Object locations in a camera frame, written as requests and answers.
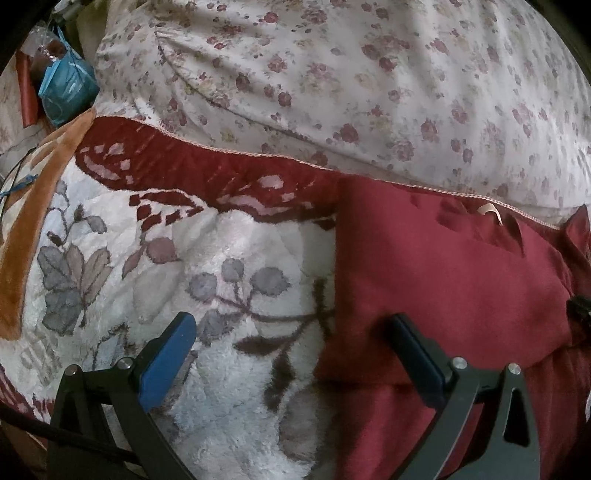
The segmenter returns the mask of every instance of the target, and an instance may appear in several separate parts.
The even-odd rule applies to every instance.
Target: red cloth
[[[349,177],[336,227],[336,331],[316,374],[341,382],[339,480],[386,480],[433,417],[381,335],[405,312],[451,357],[478,368],[516,362],[534,405],[543,479],[584,425],[591,347],[566,314],[591,296],[589,221],[582,207],[561,230],[510,210],[480,215],[483,200]],[[465,454],[473,412],[446,473]]]
[[[21,91],[22,127],[35,125],[39,120],[39,100],[31,81],[31,60],[20,50],[17,50],[18,87]]]

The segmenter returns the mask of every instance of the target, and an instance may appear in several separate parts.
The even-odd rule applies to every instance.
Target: orange blanket edge
[[[38,148],[54,142],[53,155],[44,166],[12,224],[0,258],[0,338],[17,340],[22,331],[22,307],[28,273],[39,234],[57,181],[96,118],[90,109],[47,137]]]

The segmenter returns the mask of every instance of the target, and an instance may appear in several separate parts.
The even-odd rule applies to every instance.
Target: black wire
[[[5,421],[13,427],[24,430],[25,432],[51,440],[52,442],[69,445],[81,450],[86,450],[87,452],[99,453],[113,460],[140,465],[139,459],[134,452],[123,450],[107,443],[98,442],[97,440],[70,432],[69,430],[52,427],[37,419],[31,419],[26,415],[13,410],[1,401],[0,420]]]
[[[21,171],[21,167],[22,167],[22,162],[24,162],[24,160],[31,154],[33,153],[37,147],[39,145],[37,145],[36,147],[32,147],[31,149],[29,149],[29,151],[25,154],[25,156],[23,158],[21,158],[14,166],[13,168],[10,169],[10,171],[8,172],[8,175],[6,175],[6,178],[4,179],[4,181],[2,182],[2,186],[0,187],[0,192],[4,190],[4,186],[6,185],[6,181],[8,180],[8,177],[12,174],[12,172],[14,171],[15,168],[18,168],[17,172],[14,174],[14,178],[12,179],[12,185],[10,185],[10,189],[14,188],[14,184],[17,182],[17,177],[19,172]],[[4,218],[4,209],[6,208],[6,203],[8,203],[8,198],[10,197],[10,195],[7,195],[6,197],[4,197],[4,202],[2,203],[2,209],[0,210],[0,234],[2,233],[2,219]]]

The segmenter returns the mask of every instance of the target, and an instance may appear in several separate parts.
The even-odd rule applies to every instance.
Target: leaf pattern
[[[210,346],[214,340],[219,340],[234,330],[241,318],[240,313],[220,313],[218,309],[208,310],[197,325],[197,336],[204,345]]]
[[[105,225],[103,219],[99,216],[92,215],[86,217],[86,222],[93,232],[105,233],[107,231],[107,226]]]
[[[137,252],[132,253],[127,260],[125,260],[125,263],[123,264],[123,270],[121,272],[121,278],[125,278],[129,272],[131,272],[132,270],[134,270],[138,264],[139,264],[139,259],[142,258],[142,254],[144,253],[145,247],[141,246],[139,248],[139,250]]]
[[[57,247],[41,247],[37,261],[43,272],[43,286],[47,290],[65,291],[75,287],[66,257]]]
[[[76,288],[51,291],[45,296],[46,313],[43,325],[60,335],[71,335],[82,312],[82,298]]]
[[[329,392],[316,384],[292,395],[279,423],[279,448],[294,462],[314,462],[329,428]]]
[[[291,287],[283,272],[276,267],[257,270],[251,277],[251,285],[254,290],[268,297],[277,297]]]
[[[262,336],[246,337],[234,344],[234,348],[247,355],[266,356],[275,352],[288,342],[291,337],[265,338]]]
[[[244,263],[235,258],[227,258],[222,264],[222,279],[228,283],[237,283],[244,276]]]
[[[281,352],[274,360],[271,368],[271,381],[263,393],[263,402],[271,411],[277,411],[283,395],[289,388],[296,375],[291,367],[286,352]]]
[[[70,245],[66,251],[66,262],[70,269],[70,278],[76,288],[80,289],[82,282],[82,269],[84,268],[84,256],[80,249],[75,245]]]
[[[84,298],[84,305],[88,307],[94,302],[113,267],[108,266],[111,255],[106,248],[99,248],[84,265],[80,290]]]
[[[101,338],[92,352],[92,369],[112,367],[122,354],[129,354],[129,328],[125,323],[110,329],[108,334]]]
[[[23,366],[28,370],[35,369],[41,385],[47,387],[61,373],[61,360],[56,352],[59,346],[57,337],[35,328],[24,330],[22,339],[26,344],[20,355]]]
[[[212,273],[195,275],[189,282],[187,291],[195,300],[211,301],[217,292],[217,277]]]
[[[55,194],[62,196],[66,206],[70,206],[67,184],[63,180],[57,183]],[[43,245],[37,255],[37,262],[43,272],[43,286],[48,290],[45,295],[46,310],[41,323],[59,335],[72,335],[81,313],[84,315],[80,327],[85,326],[86,309],[94,302],[113,270],[108,265],[111,254],[106,247],[96,250],[85,262],[78,246],[64,246],[75,223],[86,221],[91,230],[99,234],[107,230],[99,216],[85,217],[82,205],[78,205],[69,222],[66,218],[67,207],[52,207],[61,216],[65,238],[61,239],[55,233],[48,232],[47,237],[52,245]]]
[[[155,264],[176,262],[178,260],[174,243],[170,238],[159,237],[147,243],[146,253]]]

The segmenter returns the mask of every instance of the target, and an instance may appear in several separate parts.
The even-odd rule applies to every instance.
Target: black metal bracket
[[[436,410],[391,480],[439,478],[476,403],[484,406],[474,447],[448,480],[539,480],[538,434],[519,365],[493,372],[472,368],[462,357],[449,358],[403,313],[387,320],[387,339],[424,404]]]
[[[583,295],[575,295],[566,302],[566,313],[578,319],[583,325],[591,326],[591,300]]]
[[[83,372],[66,368],[56,396],[51,426],[66,429],[104,445],[105,452],[50,442],[48,478],[137,480],[124,462],[138,463],[151,480],[195,480],[148,411],[170,388],[196,338],[195,319],[179,313],[164,333],[148,342],[136,359],[124,357],[107,370]],[[133,452],[117,454],[102,405],[113,405]]]

